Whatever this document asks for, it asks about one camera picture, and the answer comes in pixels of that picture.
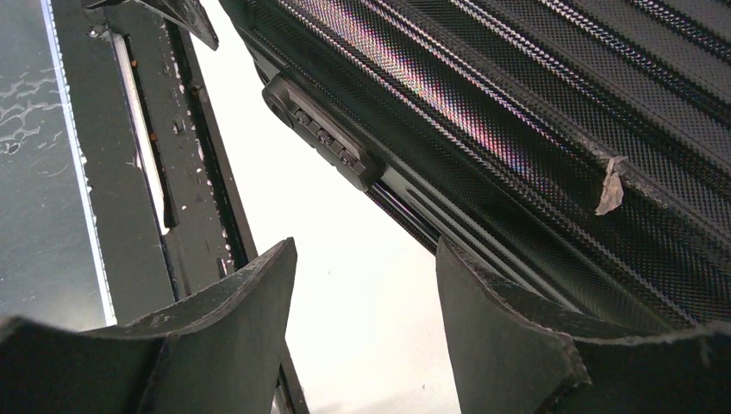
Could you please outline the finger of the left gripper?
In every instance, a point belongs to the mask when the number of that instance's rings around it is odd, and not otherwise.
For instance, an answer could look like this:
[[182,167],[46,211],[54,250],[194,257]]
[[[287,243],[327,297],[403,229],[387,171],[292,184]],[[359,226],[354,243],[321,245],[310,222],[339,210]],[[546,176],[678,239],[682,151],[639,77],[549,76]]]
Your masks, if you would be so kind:
[[[111,27],[121,34],[127,35],[129,30],[134,28],[134,19],[127,22],[117,12],[111,15],[107,9],[119,7],[126,1],[119,0],[85,0],[82,6],[87,10],[103,9],[106,16],[112,18]],[[148,12],[161,17],[163,20],[172,22],[179,28],[194,35],[204,45],[216,51],[219,47],[219,38],[210,21],[208,14],[200,1],[193,0],[137,0],[132,1],[146,9]]]

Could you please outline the black ribbed hard-shell suitcase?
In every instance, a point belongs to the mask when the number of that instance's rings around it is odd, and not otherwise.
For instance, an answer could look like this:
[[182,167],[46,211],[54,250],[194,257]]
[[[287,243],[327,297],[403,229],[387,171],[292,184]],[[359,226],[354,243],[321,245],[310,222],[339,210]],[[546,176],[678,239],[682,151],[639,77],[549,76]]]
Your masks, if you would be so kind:
[[272,113],[425,248],[635,329],[729,320],[729,2],[222,8]]

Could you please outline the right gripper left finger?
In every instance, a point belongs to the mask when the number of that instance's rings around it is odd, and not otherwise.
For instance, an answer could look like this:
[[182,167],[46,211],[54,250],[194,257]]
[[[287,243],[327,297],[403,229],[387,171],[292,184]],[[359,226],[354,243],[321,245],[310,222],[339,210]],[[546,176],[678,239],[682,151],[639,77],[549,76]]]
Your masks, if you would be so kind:
[[1,321],[4,413],[267,413],[291,307],[287,238],[126,326],[72,332]]

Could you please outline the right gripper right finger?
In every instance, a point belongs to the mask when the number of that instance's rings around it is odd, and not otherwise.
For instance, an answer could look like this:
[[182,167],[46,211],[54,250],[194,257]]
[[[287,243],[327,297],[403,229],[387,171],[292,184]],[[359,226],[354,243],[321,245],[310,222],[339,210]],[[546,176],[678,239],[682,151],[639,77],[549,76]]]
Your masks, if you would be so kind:
[[730,326],[652,334],[566,309],[447,238],[441,312],[464,413],[727,413]]

